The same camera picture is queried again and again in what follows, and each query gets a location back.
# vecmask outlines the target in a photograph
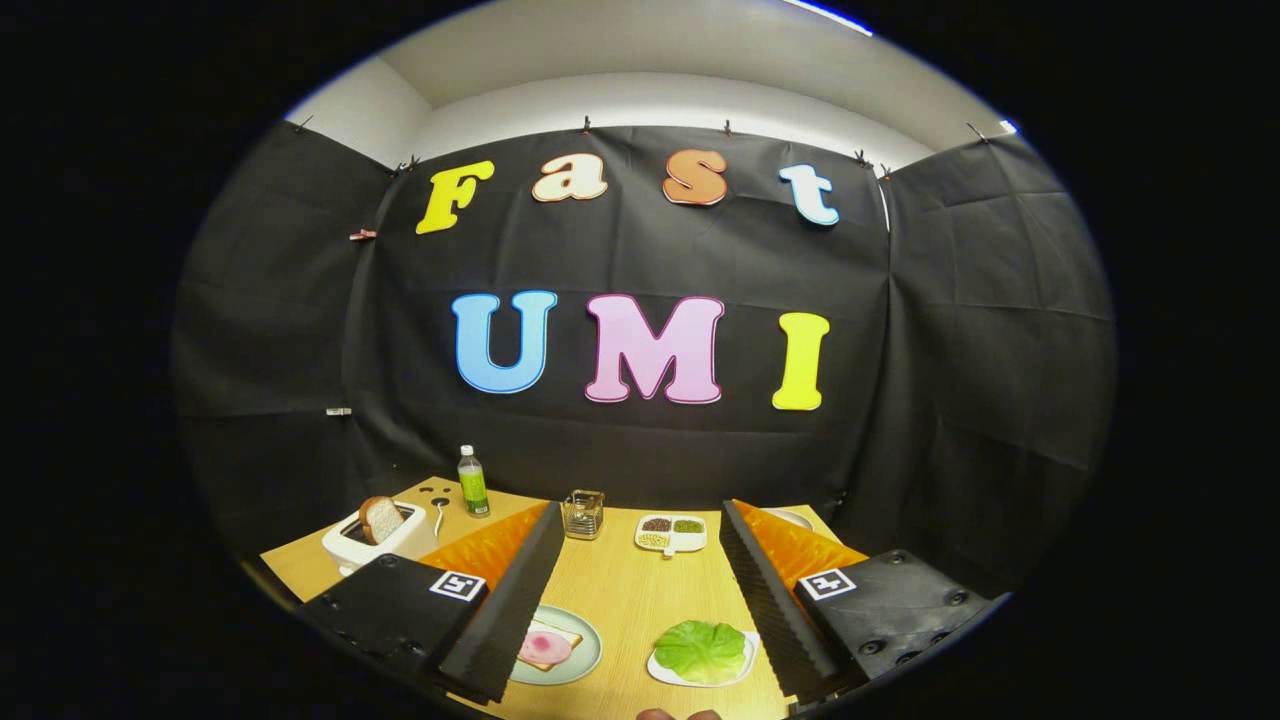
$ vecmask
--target bottle label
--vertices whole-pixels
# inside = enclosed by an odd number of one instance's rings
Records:
[[[458,473],[462,483],[462,498],[467,502],[467,512],[485,514],[489,511],[489,493],[484,487],[484,473]]]

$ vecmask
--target plastic bottle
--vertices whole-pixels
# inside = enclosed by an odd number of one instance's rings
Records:
[[[489,515],[489,491],[484,487],[484,470],[476,461],[470,445],[462,446],[462,462],[458,462],[458,482],[462,483],[462,498],[467,502],[467,515],[485,518]]]

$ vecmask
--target lettuce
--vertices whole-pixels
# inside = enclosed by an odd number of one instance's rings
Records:
[[[746,660],[746,635],[724,623],[685,620],[663,633],[654,644],[658,665],[704,685],[732,680]]]

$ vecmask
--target pink letter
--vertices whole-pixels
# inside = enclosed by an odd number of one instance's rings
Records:
[[[686,297],[671,311],[667,327],[657,338],[640,305],[630,295],[600,295],[586,304],[600,325],[595,382],[586,397],[596,402],[621,402],[631,393],[622,382],[626,360],[636,389],[645,400],[658,392],[667,368],[676,364],[676,378],[667,386],[667,400],[704,405],[719,400],[716,384],[716,320],[724,304],[712,297]]]

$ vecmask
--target plate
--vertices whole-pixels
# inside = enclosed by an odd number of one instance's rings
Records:
[[[765,507],[764,511],[768,512],[769,515],[777,515],[778,518],[782,518],[783,520],[792,523],[795,525],[800,525],[806,530],[813,529],[813,523],[810,523],[808,518],[805,518],[799,512],[792,512],[790,510],[774,510],[772,507]]]
[[[742,634],[746,635],[746,642],[742,643],[742,653],[746,655],[742,660],[742,671],[737,674],[737,678],[733,678],[727,683],[721,683],[718,685],[690,683],[677,675],[675,670],[668,670],[662,665],[658,665],[658,648],[654,648],[654,651],[649,653],[649,674],[653,675],[655,680],[662,680],[668,685],[685,685],[689,688],[723,688],[724,685],[732,685],[733,683],[741,682],[742,678],[751,671],[751,666],[755,665],[755,652],[760,647],[760,633],[744,630]]]
[[[545,673],[522,660],[516,660],[516,666],[511,670],[512,680],[527,685],[562,685],[572,683],[595,670],[595,666],[600,662],[602,644],[600,634],[595,632],[595,628],[590,623],[568,610],[561,610],[550,605],[539,605],[538,610],[534,611],[534,620],[556,625],[562,630],[577,633],[582,635],[582,642],[577,643],[568,660]]]
[[[644,524],[649,520],[667,520],[671,523],[671,530],[645,530]],[[703,527],[700,533],[677,533],[675,532],[675,524],[677,520],[692,520]],[[658,536],[667,541],[664,547],[650,547],[640,542],[644,536]],[[653,550],[660,552],[664,557],[673,557],[677,552],[694,552],[707,547],[707,520],[701,518],[695,518],[692,515],[669,515],[669,514],[654,514],[645,515],[640,518],[636,523],[635,543],[644,550]]]

